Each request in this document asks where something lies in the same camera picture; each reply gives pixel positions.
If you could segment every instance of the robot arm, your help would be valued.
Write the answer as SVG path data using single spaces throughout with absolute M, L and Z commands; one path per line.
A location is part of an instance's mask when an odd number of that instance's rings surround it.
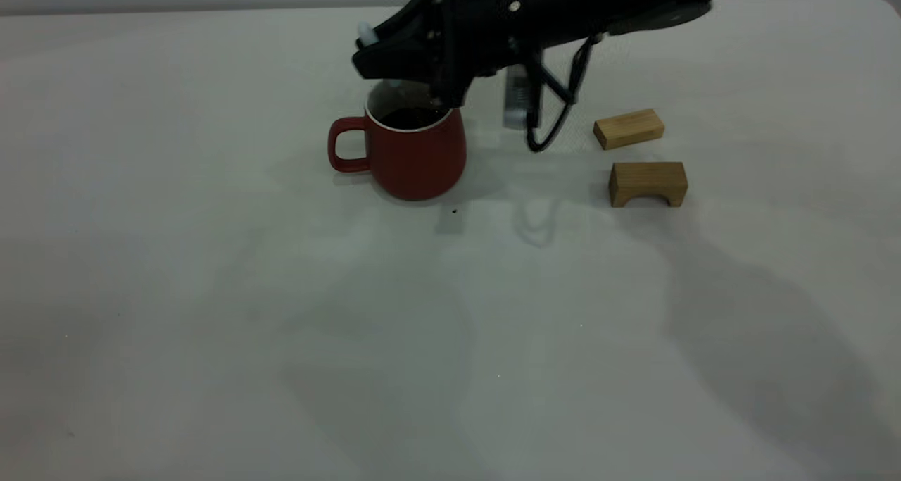
M 459 108 L 475 77 L 522 64 L 531 87 L 528 129 L 537 127 L 541 88 L 547 85 L 569 111 L 584 76 L 591 47 L 603 34 L 662 29 L 694 20 L 711 9 L 711 0 L 411 0 L 374 29 L 379 41 L 357 41 L 353 63 L 367 79 L 427 83 L 435 104 Z M 585 39 L 573 60 L 569 85 L 541 64 L 545 48 Z M 556 129 L 563 117 L 557 122 Z

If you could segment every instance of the red mug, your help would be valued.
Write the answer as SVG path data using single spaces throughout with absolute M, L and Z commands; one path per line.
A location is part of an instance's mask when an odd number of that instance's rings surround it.
M 422 87 L 427 86 L 416 84 L 411 89 L 409 82 L 402 87 L 383 82 L 370 94 L 365 116 L 336 120 L 329 131 L 332 167 L 339 173 L 370 172 L 383 189 L 406 201 L 433 199 L 450 190 L 466 167 L 466 135 L 459 109 L 418 129 L 396 129 L 379 121 L 399 106 L 416 106 Z M 335 153 L 338 135 L 347 131 L 366 132 L 366 157 L 341 159 Z

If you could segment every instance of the coffee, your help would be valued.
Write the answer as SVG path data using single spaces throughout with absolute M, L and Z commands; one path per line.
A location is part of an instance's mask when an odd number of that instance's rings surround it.
M 447 115 L 447 111 L 441 109 L 400 108 L 382 116 L 379 122 L 393 129 L 409 131 L 429 127 L 444 118 L 445 115 Z

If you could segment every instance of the rectangular wooden block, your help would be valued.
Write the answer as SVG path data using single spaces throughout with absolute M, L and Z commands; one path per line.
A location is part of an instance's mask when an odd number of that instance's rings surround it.
M 662 196 L 670 207 L 682 206 L 688 177 L 682 163 L 616 163 L 610 173 L 610 203 L 622 208 L 638 196 Z
M 653 109 L 614 116 L 595 122 L 595 136 L 604 150 L 663 137 L 666 125 Z

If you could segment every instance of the black cable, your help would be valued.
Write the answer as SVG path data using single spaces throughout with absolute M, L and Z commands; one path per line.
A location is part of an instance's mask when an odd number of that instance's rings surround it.
M 582 44 L 579 50 L 576 51 L 576 54 L 573 55 L 572 67 L 569 68 L 569 92 L 572 93 L 572 101 L 564 103 L 563 110 L 560 111 L 560 116 L 557 117 L 557 121 L 554 122 L 553 128 L 550 129 L 550 132 L 548 132 L 544 141 L 541 143 L 537 142 L 535 139 L 535 128 L 531 125 L 528 125 L 527 130 L 525 130 L 525 141 L 527 141 L 527 144 L 529 145 L 529 150 L 533 151 L 535 154 L 545 151 L 550 147 L 554 138 L 557 137 L 557 132 L 563 128 L 563 124 L 569 117 L 569 110 L 572 110 L 573 105 L 579 101 L 577 99 L 577 94 L 582 87 L 582 80 L 585 79 L 588 63 L 591 61 L 591 49 L 595 44 L 598 44 L 598 42 L 600 42 L 600 36 L 593 35 L 589 37 L 585 40 L 585 44 Z

